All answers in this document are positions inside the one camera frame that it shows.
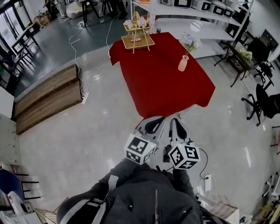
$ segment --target cardboard box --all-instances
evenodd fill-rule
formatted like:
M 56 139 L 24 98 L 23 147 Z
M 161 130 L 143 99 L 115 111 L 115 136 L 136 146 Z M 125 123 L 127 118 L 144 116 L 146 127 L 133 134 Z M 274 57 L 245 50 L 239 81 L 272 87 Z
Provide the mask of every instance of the cardboard box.
M 51 19 L 51 15 L 49 13 L 38 15 L 34 19 L 35 23 L 37 23 L 38 25 L 41 24 L 42 26 L 47 25 L 51 21 L 52 21 L 52 19 Z

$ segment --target gray floor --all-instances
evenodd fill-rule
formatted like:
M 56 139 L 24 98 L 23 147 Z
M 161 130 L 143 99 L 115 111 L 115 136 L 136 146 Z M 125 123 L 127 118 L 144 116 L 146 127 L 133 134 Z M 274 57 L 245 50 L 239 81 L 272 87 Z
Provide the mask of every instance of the gray floor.
M 96 6 L 97 11 L 101 7 L 101 5 Z M 127 18 L 129 18 L 130 6 L 127 7 L 126 11 L 128 12 Z M 83 29 L 77 37 L 71 39 L 72 42 L 76 39 L 81 39 L 73 44 L 77 50 L 77 56 L 106 46 L 106 36 L 112 19 L 106 16 L 105 23 L 100 24 L 96 15 L 90 12 L 87 20 L 88 27 Z M 22 76 L 14 92 L 15 97 L 35 83 L 42 75 L 60 67 L 75 57 L 75 52 L 69 44 L 69 37 L 77 34 L 82 29 L 80 23 L 83 23 L 83 17 L 63 23 L 59 16 L 35 35 L 35 39 L 40 46 L 40 48 L 35 45 L 32 47 L 35 55 L 35 68 L 32 66 L 25 67 L 24 76 Z M 119 20 L 118 18 L 113 21 L 108 37 L 109 45 L 121 40 L 121 36 L 127 35 L 123 23 L 124 20 Z
M 32 201 L 35 207 L 54 210 L 66 197 L 89 190 L 124 158 L 128 135 L 142 120 L 119 63 L 112 66 L 107 51 L 104 47 L 78 59 L 87 83 L 104 66 L 90 86 L 85 105 L 71 107 L 20 136 L 23 166 L 31 177 L 40 181 L 34 195 L 41 194 L 42 198 Z M 248 91 L 255 95 L 259 79 L 249 76 L 230 88 L 236 73 L 224 62 L 214 67 L 218 60 L 219 57 L 197 60 L 216 90 L 206 108 L 194 105 L 182 121 L 196 146 L 209 155 L 205 172 L 214 177 L 217 194 L 226 195 L 242 213 L 252 214 L 262 201 L 265 181 L 280 168 L 277 148 L 270 148 L 279 131 L 271 126 L 280 125 L 280 115 L 265 119 L 259 127 L 256 117 L 247 121 L 251 108 L 241 98 L 247 97 Z M 275 87 L 267 89 L 269 95 L 280 92 L 279 70 L 273 72 L 273 80 Z M 167 123 L 174 116 L 168 117 Z M 153 168 L 171 167 L 162 163 L 168 129 L 167 125 L 160 149 L 151 158 Z M 199 173 L 205 163 L 202 154 L 202 161 L 189 171 L 195 192 L 203 193 Z M 215 193 L 214 185 L 212 188 L 209 195 Z

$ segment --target red tablecloth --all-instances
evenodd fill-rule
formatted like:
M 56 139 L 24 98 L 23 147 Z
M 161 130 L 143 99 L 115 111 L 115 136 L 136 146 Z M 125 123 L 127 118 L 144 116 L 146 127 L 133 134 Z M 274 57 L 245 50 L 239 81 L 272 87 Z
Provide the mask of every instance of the red tablecloth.
M 184 47 L 170 33 L 150 35 L 155 45 L 126 50 L 122 41 L 110 49 L 112 65 L 120 62 L 122 74 L 138 113 L 144 117 L 170 116 L 193 104 L 206 107 L 215 86 L 189 54 L 187 68 L 178 70 Z

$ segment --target pink vase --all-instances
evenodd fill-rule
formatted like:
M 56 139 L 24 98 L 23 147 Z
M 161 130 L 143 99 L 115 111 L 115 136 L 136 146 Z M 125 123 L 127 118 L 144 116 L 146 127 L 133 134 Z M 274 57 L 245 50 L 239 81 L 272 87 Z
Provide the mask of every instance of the pink vase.
M 185 71 L 188 60 L 189 60 L 189 57 L 187 55 L 183 55 L 183 58 L 181 59 L 179 66 L 178 66 L 179 71 L 181 71 L 181 72 Z

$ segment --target zipper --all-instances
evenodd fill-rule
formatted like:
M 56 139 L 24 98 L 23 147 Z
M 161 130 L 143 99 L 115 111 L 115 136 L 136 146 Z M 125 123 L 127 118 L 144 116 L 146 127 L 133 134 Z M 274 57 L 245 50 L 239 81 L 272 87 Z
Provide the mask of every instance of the zipper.
M 158 189 L 155 191 L 155 203 L 154 203 L 154 223 L 159 224 L 159 212 L 158 212 Z

